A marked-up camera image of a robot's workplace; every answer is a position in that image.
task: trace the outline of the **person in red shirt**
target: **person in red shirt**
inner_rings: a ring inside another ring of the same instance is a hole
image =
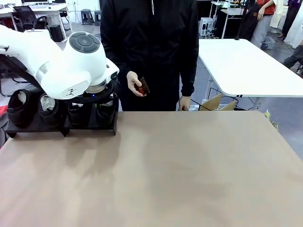
[[[275,13],[276,5],[274,0],[257,0],[257,4],[261,6],[261,9],[258,12],[258,24],[250,42],[260,48],[269,31],[271,18]]]

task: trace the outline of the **black shoe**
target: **black shoe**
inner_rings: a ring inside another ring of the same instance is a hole
[[[100,127],[109,126],[114,119],[115,112],[119,105],[118,98],[116,95],[111,96],[106,104],[95,104],[96,109],[96,120]]]
[[[41,95],[39,98],[38,112],[43,120],[43,122],[51,129],[57,128],[60,123],[63,123],[62,115],[65,110],[66,102],[63,100],[53,99],[54,107],[49,107],[43,110],[41,105],[41,99],[46,97],[47,94]]]
[[[32,85],[15,91],[9,100],[7,109],[9,120],[17,127],[27,127],[37,113],[38,99],[42,93],[42,90]],[[20,101],[19,94],[23,95],[24,103]]]
[[[68,104],[68,119],[74,127],[85,127],[89,123],[92,104],[85,103],[80,105]]]

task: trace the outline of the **sleeve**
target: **sleeve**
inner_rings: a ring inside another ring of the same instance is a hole
[[[183,96],[191,96],[194,92],[194,81],[196,77],[197,59],[199,52],[198,34],[198,11],[196,0],[193,0],[189,8],[185,38],[181,50],[181,81]]]
[[[106,57],[120,69],[119,74],[127,75],[131,70],[121,59],[122,48],[118,39],[118,24],[112,0],[103,1],[100,34]]]

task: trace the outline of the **plastic container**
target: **plastic container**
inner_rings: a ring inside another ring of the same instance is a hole
[[[261,45],[262,50],[271,50],[275,46],[275,40],[272,37],[266,36],[265,41]]]

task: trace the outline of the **white curtain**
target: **white curtain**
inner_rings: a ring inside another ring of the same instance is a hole
[[[303,40],[303,7],[300,7],[299,12],[290,27],[284,42],[296,48]]]

